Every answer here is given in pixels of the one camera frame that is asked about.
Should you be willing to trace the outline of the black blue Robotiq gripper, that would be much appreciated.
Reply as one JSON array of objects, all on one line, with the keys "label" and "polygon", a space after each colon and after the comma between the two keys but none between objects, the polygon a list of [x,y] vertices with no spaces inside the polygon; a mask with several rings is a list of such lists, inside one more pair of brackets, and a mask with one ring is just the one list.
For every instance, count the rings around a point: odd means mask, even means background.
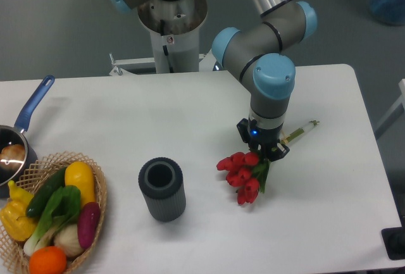
[{"label": "black blue Robotiq gripper", "polygon": [[290,151],[289,147],[279,142],[282,125],[266,128],[255,119],[241,119],[237,130],[242,141],[252,150],[261,151],[269,161],[283,159]]}]

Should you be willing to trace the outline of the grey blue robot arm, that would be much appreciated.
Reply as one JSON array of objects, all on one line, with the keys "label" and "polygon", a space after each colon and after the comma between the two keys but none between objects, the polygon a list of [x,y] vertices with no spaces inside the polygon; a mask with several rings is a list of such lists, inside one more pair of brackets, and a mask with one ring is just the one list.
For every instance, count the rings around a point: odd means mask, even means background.
[{"label": "grey blue robot arm", "polygon": [[[110,0],[120,11],[137,10],[148,30],[157,73],[196,72],[199,69],[199,29],[207,14],[206,0]],[[242,140],[270,160],[282,159],[289,148],[280,139],[296,68],[282,54],[312,35],[318,20],[304,1],[253,0],[261,22],[248,31],[223,29],[211,52],[250,93],[249,116],[241,120]]]}]

